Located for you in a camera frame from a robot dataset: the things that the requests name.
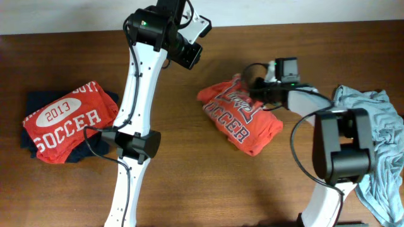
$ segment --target crumpled blue cloth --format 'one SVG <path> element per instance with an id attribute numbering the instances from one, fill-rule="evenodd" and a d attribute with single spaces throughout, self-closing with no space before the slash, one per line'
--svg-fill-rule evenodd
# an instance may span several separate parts
<path id="1" fill-rule="evenodd" d="M 400 177 L 404 166 L 403 119 L 385 91 L 361 93 L 340 86 L 334 101 L 337 106 L 364 108 L 371 119 L 377 165 L 374 173 L 366 175 L 356 187 L 359 200 L 383 226 L 404 226 L 404 209 L 398 190 L 403 182 Z"/>

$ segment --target red t-shirt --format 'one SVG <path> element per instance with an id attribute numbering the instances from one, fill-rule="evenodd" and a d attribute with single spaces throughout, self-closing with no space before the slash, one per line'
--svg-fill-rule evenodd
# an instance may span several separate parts
<path id="1" fill-rule="evenodd" d="M 262 102 L 252 100 L 241 85 L 240 75 L 235 75 L 232 81 L 203 89 L 197 99 L 205 104 L 203 110 L 230 142 L 256 156 L 282 131 L 283 124 L 262 109 Z"/>
<path id="2" fill-rule="evenodd" d="M 38 147 L 37 158 L 64 163 L 73 148 L 84 141 L 84 126 L 111 126 L 117 113 L 116 103 L 91 81 L 30 114 L 23 126 Z M 87 130 L 88 137 L 95 133 Z"/>

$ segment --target navy blue cloth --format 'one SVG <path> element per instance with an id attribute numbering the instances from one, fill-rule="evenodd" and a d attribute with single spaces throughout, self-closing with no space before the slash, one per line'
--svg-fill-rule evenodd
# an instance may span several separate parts
<path id="1" fill-rule="evenodd" d="M 25 116 L 28 116 L 35 111 L 39 110 L 40 108 L 52 103 L 53 101 L 62 98 L 63 96 L 70 93 L 69 91 L 31 91 L 27 94 L 27 104 L 25 110 Z M 112 100 L 117 103 L 118 102 L 118 95 L 106 91 Z M 88 142 L 91 144 L 92 148 L 97 154 L 105 155 L 109 152 L 109 145 L 101 140 L 101 133 L 97 133 L 91 138 L 89 138 Z M 32 141 L 30 136 L 28 135 L 27 130 L 23 128 L 21 133 L 21 148 L 28 148 L 31 152 L 31 158 L 37 157 L 38 148 L 35 143 Z M 66 163 L 77 163 L 85 157 L 93 156 L 93 153 L 88 149 L 86 143 L 83 141 L 77 147 L 75 147 L 70 155 L 68 156 Z"/>

